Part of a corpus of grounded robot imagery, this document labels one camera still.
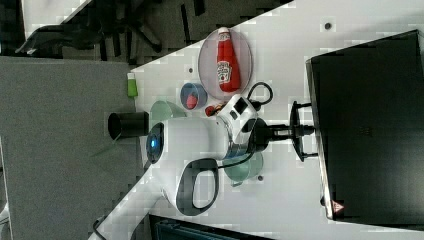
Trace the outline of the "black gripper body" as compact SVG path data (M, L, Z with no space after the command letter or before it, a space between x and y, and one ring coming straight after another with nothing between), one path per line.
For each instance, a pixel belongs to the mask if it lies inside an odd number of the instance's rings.
M268 147L270 142L284 141L290 139L293 148L300 158L304 161L306 158L302 157L303 140L305 135L311 135L315 132L315 128L310 125L303 125L300 123L299 110L296 108L295 101L292 105L290 112L289 124L275 124L268 125L263 119L258 118L252 124L251 135L248 142L248 153L262 152Z

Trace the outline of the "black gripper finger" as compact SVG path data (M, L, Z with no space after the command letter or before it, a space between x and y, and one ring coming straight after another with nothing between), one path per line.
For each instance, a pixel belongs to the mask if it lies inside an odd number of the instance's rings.
M317 157L319 156L318 153L302 153L302 157L303 158L308 158L308 157Z
M296 108L305 108L305 107L311 107L312 103L304 103L304 104L300 104L300 103L296 103Z

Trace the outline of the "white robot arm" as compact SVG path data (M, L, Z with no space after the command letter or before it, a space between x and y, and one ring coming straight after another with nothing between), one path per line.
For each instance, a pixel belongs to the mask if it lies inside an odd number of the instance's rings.
M156 202L164 197L185 216L197 216L210 206L198 207L193 195L198 175L213 176L216 198L220 161L248 160L271 141L290 139L297 144L314 128L302 125L296 103L288 125L268 125L258 117L260 104L233 97L214 117L180 117L161 121L150 130L146 152L150 167L117 206L93 223L88 240L130 240L136 227Z

